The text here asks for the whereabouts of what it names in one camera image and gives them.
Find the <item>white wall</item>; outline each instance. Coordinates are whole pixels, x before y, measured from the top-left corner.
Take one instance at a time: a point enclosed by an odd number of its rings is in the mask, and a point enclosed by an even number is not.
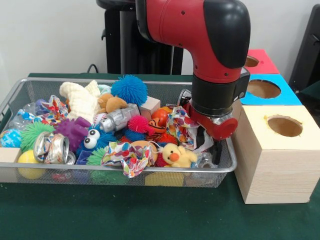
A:
[[[242,0],[251,17],[251,48],[264,48],[289,80],[317,0]],[[104,9],[95,0],[0,0],[0,101],[31,72],[106,71],[100,36]],[[192,73],[186,53],[183,73]]]
[[[104,12],[95,0],[0,0],[0,101],[29,73],[106,72]]]
[[[319,0],[241,0],[251,19],[251,49],[265,49],[289,81],[311,10]],[[187,52],[183,72],[192,74]]]

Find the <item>yellow plush duck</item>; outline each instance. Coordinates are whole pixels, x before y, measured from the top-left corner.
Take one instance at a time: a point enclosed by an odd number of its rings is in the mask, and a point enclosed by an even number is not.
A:
[[[168,143],[162,150],[163,160],[173,168],[190,168],[197,161],[197,155],[183,146]]]

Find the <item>metal basket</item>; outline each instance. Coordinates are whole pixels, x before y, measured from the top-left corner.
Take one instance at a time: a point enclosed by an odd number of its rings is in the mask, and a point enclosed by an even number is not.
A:
[[[0,131],[6,129],[18,110],[28,103],[38,99],[49,99],[51,95],[65,100],[59,94],[63,82],[85,86],[90,80],[30,77],[17,82],[0,105]],[[115,81],[97,82],[111,85]],[[145,84],[148,95],[160,99],[162,105],[176,104],[181,90],[191,90],[192,87],[191,82],[145,81]],[[218,168],[146,167],[140,175],[130,179],[123,175],[121,167],[5,163],[0,159],[0,182],[217,188],[226,174],[237,166],[231,140],[224,140],[222,146]],[[30,176],[39,172],[43,175],[38,179],[26,179],[20,174],[21,171],[27,172]]]

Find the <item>black cable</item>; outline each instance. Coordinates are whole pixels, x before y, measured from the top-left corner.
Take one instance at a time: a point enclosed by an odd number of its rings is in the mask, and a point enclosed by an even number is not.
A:
[[[97,66],[96,66],[95,64],[91,64],[86,72],[87,72],[87,73],[90,73],[90,70],[91,70],[92,67],[94,67],[95,72],[98,74],[99,71],[98,71],[98,68],[97,68]]]

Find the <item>googly eyes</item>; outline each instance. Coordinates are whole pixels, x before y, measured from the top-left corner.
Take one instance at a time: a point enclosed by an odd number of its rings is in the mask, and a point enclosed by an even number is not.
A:
[[[98,140],[100,138],[100,133],[96,129],[91,129],[89,131],[89,134],[87,136],[88,138],[94,138],[95,140]]]
[[[97,140],[93,137],[87,137],[83,144],[86,149],[93,149],[97,145]]]
[[[98,139],[100,138],[100,132],[96,129],[89,130],[89,134],[84,140],[84,147],[86,149],[94,149],[97,145]]]

